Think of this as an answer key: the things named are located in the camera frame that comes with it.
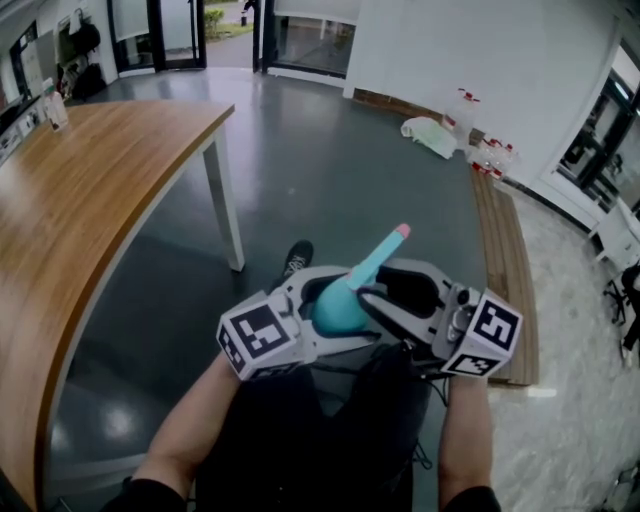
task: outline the black backpack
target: black backpack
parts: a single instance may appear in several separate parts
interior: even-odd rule
[[[80,11],[80,29],[71,34],[71,42],[78,55],[86,55],[100,44],[100,31],[95,25],[84,20],[82,9],[76,9],[77,11]]]

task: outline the glass wall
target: glass wall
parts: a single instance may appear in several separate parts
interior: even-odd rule
[[[625,47],[618,48],[602,93],[558,165],[605,211],[622,192],[629,207],[640,199],[631,198],[640,179],[640,62]]]
[[[153,66],[146,0],[111,0],[119,71]]]
[[[347,23],[276,16],[273,64],[345,77],[355,33]]]

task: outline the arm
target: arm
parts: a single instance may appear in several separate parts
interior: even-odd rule
[[[133,479],[161,482],[186,499],[239,386],[226,356],[219,354],[164,420]]]
[[[452,377],[440,439],[440,510],[461,492],[491,485],[492,426],[486,379]]]

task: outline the baseboard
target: baseboard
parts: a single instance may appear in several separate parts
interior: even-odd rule
[[[551,201],[549,201],[545,197],[541,196],[537,192],[534,192],[533,190],[531,190],[529,187],[523,185],[522,183],[519,183],[519,182],[517,182],[515,180],[509,179],[508,177],[505,177],[502,182],[504,184],[506,184],[506,185],[509,185],[509,186],[515,188],[516,190],[519,190],[523,194],[528,195],[529,197],[531,197],[532,199],[535,199],[539,203],[542,203],[544,206],[549,208],[551,211],[553,211],[554,213],[557,213],[558,215],[560,215],[563,219],[571,222],[571,224],[573,224],[575,227],[577,227],[580,231],[584,231],[585,233],[589,233],[591,231],[587,226],[582,224],[582,222],[580,222],[579,220],[575,219],[573,216],[569,215],[562,208],[557,207]]]

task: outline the glass door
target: glass door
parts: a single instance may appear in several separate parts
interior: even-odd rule
[[[109,0],[107,5],[118,72],[207,66],[204,0]]]
[[[110,0],[107,5],[118,72],[152,68],[147,0]]]
[[[560,174],[605,211],[636,175],[631,148],[640,144],[639,85],[640,61],[623,42],[589,118],[558,165]]]
[[[204,0],[152,0],[156,70],[206,68]]]

